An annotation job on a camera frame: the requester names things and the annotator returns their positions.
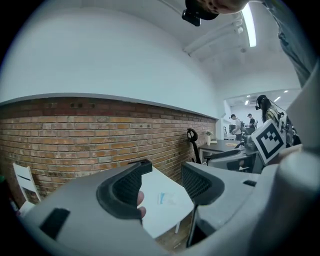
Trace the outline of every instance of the white wall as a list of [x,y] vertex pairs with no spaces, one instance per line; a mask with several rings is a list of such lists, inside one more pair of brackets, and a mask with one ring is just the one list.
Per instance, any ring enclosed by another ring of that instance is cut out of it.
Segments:
[[[290,104],[284,103],[284,104],[277,104],[280,108],[283,110],[287,110]],[[262,112],[261,110],[256,110],[254,106],[232,106],[231,107],[232,114],[235,114],[237,118],[239,118],[242,122],[244,122],[245,125],[249,124],[249,117],[248,114],[252,114],[253,118],[258,121],[257,127],[261,127],[263,125],[262,122]]]
[[165,31],[121,12],[70,8],[35,19],[1,72],[0,103],[87,96],[218,118],[211,76]]

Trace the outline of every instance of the ceiling light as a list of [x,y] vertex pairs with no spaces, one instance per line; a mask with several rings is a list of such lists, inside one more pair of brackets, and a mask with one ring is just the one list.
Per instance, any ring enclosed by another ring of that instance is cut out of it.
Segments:
[[254,19],[252,18],[252,13],[248,3],[243,8],[242,15],[246,26],[246,31],[248,32],[250,47],[255,47],[257,45],[256,30]]

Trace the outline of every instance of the table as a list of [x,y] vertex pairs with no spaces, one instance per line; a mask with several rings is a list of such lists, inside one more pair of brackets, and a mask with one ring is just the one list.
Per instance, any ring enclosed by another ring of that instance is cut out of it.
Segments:
[[199,157],[201,160],[201,163],[204,163],[204,152],[209,153],[210,155],[228,151],[228,150],[233,150],[236,145],[240,144],[240,140],[224,140],[224,139],[217,139],[216,140],[217,144],[204,144],[199,147]]
[[[146,208],[142,225],[149,235],[157,238],[174,226],[175,233],[178,233],[180,221],[194,209],[186,190],[154,167],[152,172],[142,175],[140,190],[144,193],[144,200],[138,207]],[[161,192],[174,193],[176,204],[158,204]]]

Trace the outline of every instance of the hand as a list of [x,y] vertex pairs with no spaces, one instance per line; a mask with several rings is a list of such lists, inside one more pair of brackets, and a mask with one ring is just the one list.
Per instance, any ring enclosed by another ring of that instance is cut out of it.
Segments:
[[[137,205],[140,205],[142,203],[142,201],[144,200],[145,198],[145,195],[142,191],[139,191],[138,193],[138,199],[137,199]],[[141,206],[140,208],[138,208],[138,210],[141,211],[141,218],[143,218],[145,215],[146,215],[146,208]]]

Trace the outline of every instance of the woman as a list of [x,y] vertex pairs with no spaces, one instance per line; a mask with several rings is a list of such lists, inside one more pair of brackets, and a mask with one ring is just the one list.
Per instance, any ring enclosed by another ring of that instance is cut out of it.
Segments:
[[275,106],[271,105],[270,100],[265,95],[260,95],[256,99],[257,105],[262,110],[262,122],[272,119],[276,124],[279,123],[279,118],[276,116],[278,110]]

